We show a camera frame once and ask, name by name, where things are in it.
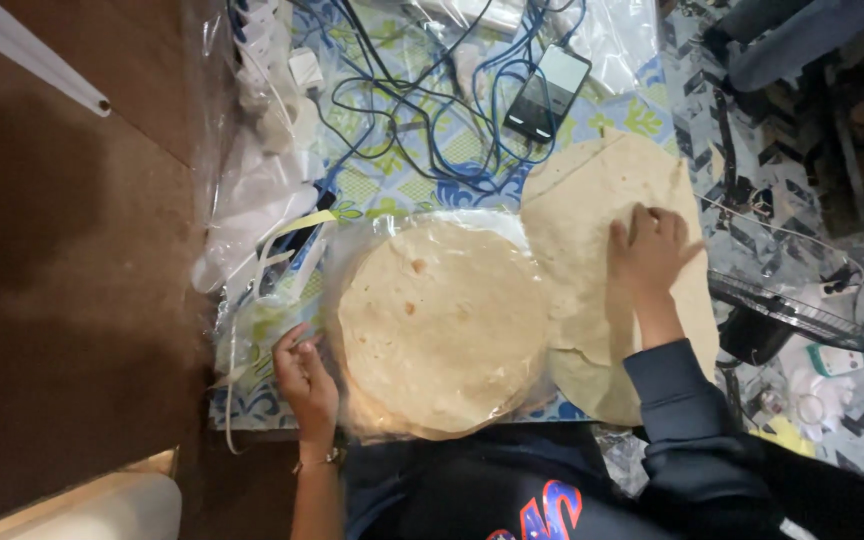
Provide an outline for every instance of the hoodie sleeve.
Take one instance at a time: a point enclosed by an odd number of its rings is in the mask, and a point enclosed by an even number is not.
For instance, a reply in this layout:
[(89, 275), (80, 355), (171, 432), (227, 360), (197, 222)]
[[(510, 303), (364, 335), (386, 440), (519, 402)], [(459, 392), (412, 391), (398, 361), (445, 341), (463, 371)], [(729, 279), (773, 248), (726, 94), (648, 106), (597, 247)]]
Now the hoodie sleeve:
[(785, 537), (784, 517), (757, 472), (762, 449), (732, 423), (690, 341), (642, 350), (625, 359), (625, 369), (651, 440), (642, 511), (690, 537)]

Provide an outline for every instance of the stack of tortillas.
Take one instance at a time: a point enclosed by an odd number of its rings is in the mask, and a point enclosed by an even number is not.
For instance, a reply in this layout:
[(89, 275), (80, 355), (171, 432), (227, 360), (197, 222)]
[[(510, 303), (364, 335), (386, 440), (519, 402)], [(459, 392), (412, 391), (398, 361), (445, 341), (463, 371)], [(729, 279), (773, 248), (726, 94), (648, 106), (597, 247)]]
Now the stack of tortillas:
[[(525, 181), (521, 218), (549, 301), (549, 369), (565, 398), (590, 417), (642, 423), (622, 361), (641, 350), (635, 313), (609, 283), (609, 224), (628, 226), (636, 203), (679, 213), (689, 241), (701, 240), (689, 169), (644, 136), (606, 128), (536, 166)], [(672, 287), (678, 317), (702, 373), (714, 379), (718, 331), (704, 252)]]
[(440, 219), (355, 257), (327, 323), (352, 434), (455, 438), (520, 405), (546, 362), (536, 274), (506, 237)]

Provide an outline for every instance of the hand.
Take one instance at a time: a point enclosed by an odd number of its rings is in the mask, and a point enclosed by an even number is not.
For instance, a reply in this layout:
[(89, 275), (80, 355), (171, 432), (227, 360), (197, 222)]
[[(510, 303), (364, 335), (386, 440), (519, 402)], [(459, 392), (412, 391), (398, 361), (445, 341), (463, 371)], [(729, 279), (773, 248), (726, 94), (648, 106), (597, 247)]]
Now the hand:
[(681, 215), (636, 204), (631, 233), (618, 219), (609, 226), (609, 272), (637, 305), (662, 298), (683, 267), (705, 249), (701, 240), (687, 246), (688, 241), (689, 225)]
[(278, 389), (298, 422), (299, 459), (311, 463), (332, 451), (339, 391), (315, 348), (322, 337), (297, 342), (308, 329), (301, 323), (285, 332), (272, 346), (272, 358)]

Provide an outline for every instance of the floral tablecloth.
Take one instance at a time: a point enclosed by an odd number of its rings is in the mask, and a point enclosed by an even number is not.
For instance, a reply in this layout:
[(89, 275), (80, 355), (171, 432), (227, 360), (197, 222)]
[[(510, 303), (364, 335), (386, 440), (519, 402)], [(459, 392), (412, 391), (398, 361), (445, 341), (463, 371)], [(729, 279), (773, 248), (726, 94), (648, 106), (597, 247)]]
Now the floral tablecloth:
[[(340, 49), (343, 49), (342, 54), (356, 65), (365, 66), (354, 35), (344, 24), (335, 7), (327, 0), (310, 2), (310, 4), (325, 22), (324, 30), (328, 31), (333, 43), (338, 45), (326, 47), (321, 39), (322, 25), (315, 18), (299, 10), (296, 10), (294, 15), (294, 45), (301, 44), (318, 50), (323, 69), (326, 71), (326, 78), (330, 78), (330, 68), (342, 67), (342, 62), (338, 59)], [(369, 35), (372, 36), (386, 64), (392, 71), (398, 71), (396, 75), (400, 75), (403, 79), (415, 80), (422, 69), (430, 66), (436, 58), (435, 55), (439, 54), (434, 50), (435, 47), (430, 47), (430, 38), (427, 35), (425, 38), (421, 35), (416, 37), (415, 32), (418, 27), (411, 25), (401, 15), (361, 7), (359, 17), (364, 21)], [(506, 47), (508, 47), (507, 41), (492, 43), (489, 55), (495, 55)], [(343, 69), (347, 71), (348, 76), (355, 75), (351, 69)], [(565, 148), (573, 142), (597, 139), (600, 137), (600, 128), (609, 126), (649, 137), (667, 152), (678, 157), (679, 149), (666, 93), (666, 77), (658, 56), (639, 69), (638, 78), (642, 83), (638, 91), (618, 96), (603, 96), (593, 84), (585, 84), (572, 105), (568, 117), (558, 129), (556, 150)], [(439, 92), (451, 92), (451, 83), (445, 77), (429, 77), (426, 86)], [(514, 94), (503, 94), (502, 98), (508, 100), (512, 96)], [(345, 92), (340, 99), (343, 103), (357, 101), (362, 105), (369, 98), (361, 86), (355, 92), (354, 85), (351, 85), (350, 91)], [(370, 99), (373, 100), (371, 105), (373, 109), (392, 108), (384, 94), (373, 92)], [(438, 107), (435, 99), (427, 95), (416, 95), (413, 101), (428, 111), (435, 111)], [(369, 122), (366, 114), (350, 112), (335, 106), (325, 108), (323, 113), (326, 119), (342, 130), (350, 141), (357, 141), (362, 137), (364, 127), (368, 126)], [(398, 121), (408, 123), (413, 120), (402, 116)], [(528, 166), (505, 167), (499, 171), (495, 180), (500, 189), (495, 193), (483, 194), (454, 180), (423, 178), (412, 169), (401, 154), (396, 152), (389, 152), (370, 160), (342, 159), (348, 152), (348, 147), (325, 128), (321, 128), (321, 135), (322, 142), (318, 152), (326, 156), (330, 171), (320, 184), (333, 190), (337, 195), (331, 212), (340, 222), (340, 226), (343, 223), (375, 218), (379, 215), (408, 215), (416, 210), (438, 207), (493, 208), (504, 205), (509, 209), (517, 209), (520, 204), (522, 184), (529, 172)], [(384, 129), (375, 129), (372, 136), (364, 141), (362, 152), (377, 153), (384, 146), (385, 136)], [(409, 155), (420, 165), (427, 164), (427, 143), (424, 134), (416, 130), (405, 133), (403, 137)], [(522, 153), (525, 148), (516, 143), (519, 139), (520, 137), (510, 135), (504, 138), (503, 142)], [(444, 115), (435, 129), (435, 141), (450, 163), (459, 164), (456, 166), (457, 169), (469, 172), (478, 170), (479, 165), (474, 164), (472, 160), (478, 159), (481, 155), (482, 142), (467, 115)], [(538, 149), (536, 152), (546, 152), (546, 150)], [(283, 281), (289, 279), (288, 274), (283, 277)], [(214, 428), (219, 430), (226, 428), (227, 406), (230, 407), (230, 423), (234, 430), (256, 431), (296, 427), (295, 416), (276, 386), (269, 348), (279, 337), (281, 332), (279, 329), (287, 324), (309, 320), (313, 326), (321, 325), (319, 300), (322, 290), (322, 274), (316, 270), (302, 290), (298, 302), (292, 305), (287, 313), (270, 313), (268, 320), (255, 325), (252, 330), (255, 345), (251, 353), (254, 361), (251, 362), (246, 374), (234, 383), (232, 399), (229, 399), (226, 388), (216, 390), (211, 399), (209, 417)], [(514, 416), (510, 421), (558, 422), (588, 419), (589, 417), (568, 402), (561, 392), (557, 392), (543, 407)]]

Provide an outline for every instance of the phone screen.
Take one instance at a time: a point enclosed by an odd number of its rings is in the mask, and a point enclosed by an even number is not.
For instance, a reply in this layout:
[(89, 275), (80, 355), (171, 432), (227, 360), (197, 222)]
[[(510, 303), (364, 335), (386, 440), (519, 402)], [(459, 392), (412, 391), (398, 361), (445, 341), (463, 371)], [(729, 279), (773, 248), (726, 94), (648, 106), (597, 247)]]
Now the phone screen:
[(569, 112), (572, 98), (582, 87), (590, 65), (562, 47), (550, 45), (538, 62), (538, 68), (525, 81), (509, 107), (505, 125), (531, 139), (545, 142), (554, 137), (554, 129), (548, 122), (543, 86), (548, 89), (548, 103), (555, 125), (559, 126)]

